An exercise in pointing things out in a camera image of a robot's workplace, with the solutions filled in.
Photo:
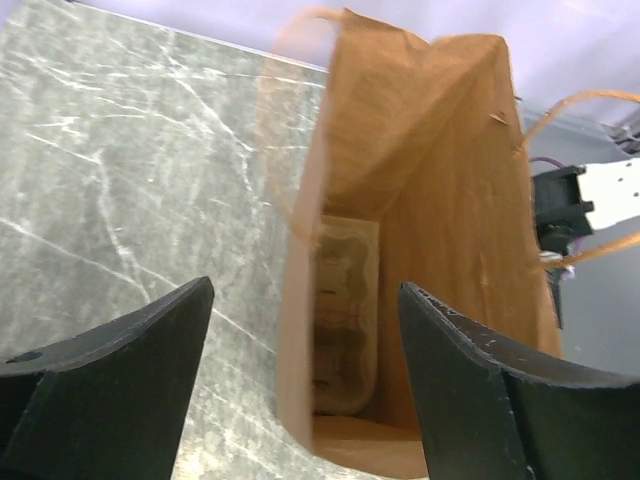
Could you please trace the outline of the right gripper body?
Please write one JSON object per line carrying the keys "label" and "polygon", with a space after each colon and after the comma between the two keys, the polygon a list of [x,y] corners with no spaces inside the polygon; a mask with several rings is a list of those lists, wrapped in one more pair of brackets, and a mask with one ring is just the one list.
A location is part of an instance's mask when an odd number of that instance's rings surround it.
{"label": "right gripper body", "polygon": [[584,167],[565,167],[533,177],[534,220],[541,250],[568,250],[569,245],[590,236],[586,214],[593,204],[582,199],[577,177]]}

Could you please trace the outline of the brown paper bag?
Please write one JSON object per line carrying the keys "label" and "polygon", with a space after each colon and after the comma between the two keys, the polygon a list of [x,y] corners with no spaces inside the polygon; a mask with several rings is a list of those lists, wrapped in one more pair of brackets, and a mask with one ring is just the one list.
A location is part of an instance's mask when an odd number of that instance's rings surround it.
{"label": "brown paper bag", "polygon": [[497,35],[426,42],[350,10],[310,8],[336,31],[300,187],[263,157],[290,231],[277,350],[277,416],[312,454],[394,479],[429,478],[398,319],[412,283],[456,312],[565,360],[558,282],[639,242],[541,250],[509,50]]}

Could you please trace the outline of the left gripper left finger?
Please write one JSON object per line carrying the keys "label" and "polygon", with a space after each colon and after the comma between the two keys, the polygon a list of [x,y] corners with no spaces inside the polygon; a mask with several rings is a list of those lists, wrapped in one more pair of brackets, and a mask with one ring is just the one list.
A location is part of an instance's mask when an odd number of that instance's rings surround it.
{"label": "left gripper left finger", "polygon": [[2,478],[170,478],[213,300],[199,277],[2,362]]}

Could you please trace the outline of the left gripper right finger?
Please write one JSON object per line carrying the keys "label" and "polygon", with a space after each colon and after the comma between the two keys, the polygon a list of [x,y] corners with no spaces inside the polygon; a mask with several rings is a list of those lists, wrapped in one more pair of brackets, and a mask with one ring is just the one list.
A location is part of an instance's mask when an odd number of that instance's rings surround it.
{"label": "left gripper right finger", "polygon": [[532,349],[415,284],[398,319],[433,479],[635,479],[639,381]]}

